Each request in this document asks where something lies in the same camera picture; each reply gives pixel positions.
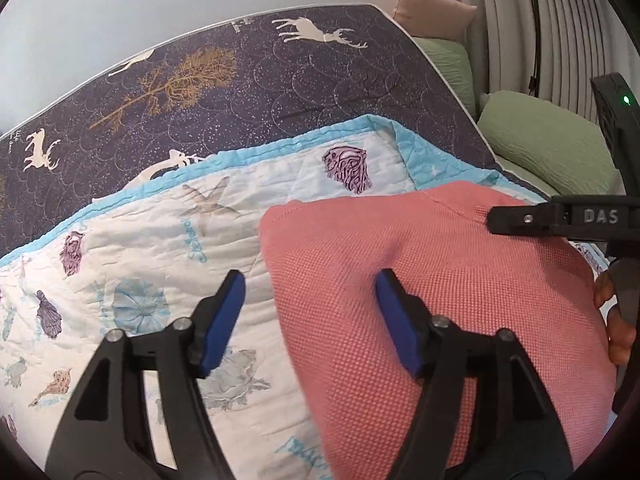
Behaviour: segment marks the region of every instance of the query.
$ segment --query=pink mesh cloth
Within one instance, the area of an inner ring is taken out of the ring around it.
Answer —
[[[489,234],[484,219],[494,205],[520,202],[457,182],[397,196],[290,202],[263,217],[262,251],[285,342],[337,479],[385,478],[419,395],[376,303],[374,278],[384,267],[464,330],[516,331],[575,465],[600,441],[615,368],[591,270],[564,240]],[[472,394],[465,389],[450,465],[466,449]]]

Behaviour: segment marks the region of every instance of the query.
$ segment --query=screw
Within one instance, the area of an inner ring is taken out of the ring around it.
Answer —
[[[446,316],[441,316],[440,314],[438,314],[437,316],[433,316],[431,318],[431,322],[438,328],[446,328],[447,326],[449,326],[449,318]]]
[[[188,317],[179,317],[174,321],[174,328],[176,330],[187,330],[191,326],[191,319]]]
[[[116,341],[120,341],[124,336],[124,332],[119,328],[114,328],[113,330],[109,330],[107,332],[107,341],[109,343],[115,343]]]
[[[498,337],[503,341],[510,343],[516,339],[516,335],[508,328],[502,328],[498,331]]]

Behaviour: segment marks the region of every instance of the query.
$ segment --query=finger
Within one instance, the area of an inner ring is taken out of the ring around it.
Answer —
[[[627,323],[620,315],[620,307],[614,306],[607,314],[607,335],[610,344],[631,348],[636,340],[636,328]]]
[[[612,345],[609,347],[609,360],[617,365],[626,365],[631,357],[631,348],[622,348],[622,346]]]
[[[593,303],[596,308],[601,308],[616,293],[613,280],[608,270],[602,272],[593,285]]]

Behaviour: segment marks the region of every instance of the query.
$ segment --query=blue shell print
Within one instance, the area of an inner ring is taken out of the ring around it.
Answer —
[[[122,280],[111,306],[115,325],[135,335],[164,329],[171,315],[164,292],[141,278]]]

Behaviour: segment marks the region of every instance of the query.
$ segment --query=blue gripper pad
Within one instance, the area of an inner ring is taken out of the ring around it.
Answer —
[[[412,377],[417,379],[423,365],[420,339],[394,288],[396,283],[399,285],[393,272],[388,269],[381,270],[376,277],[376,297],[400,362]]]
[[[240,315],[240,309],[244,305],[245,293],[244,276],[238,272],[216,317],[207,330],[204,357],[200,362],[200,368],[205,376],[220,366],[226,345]]]

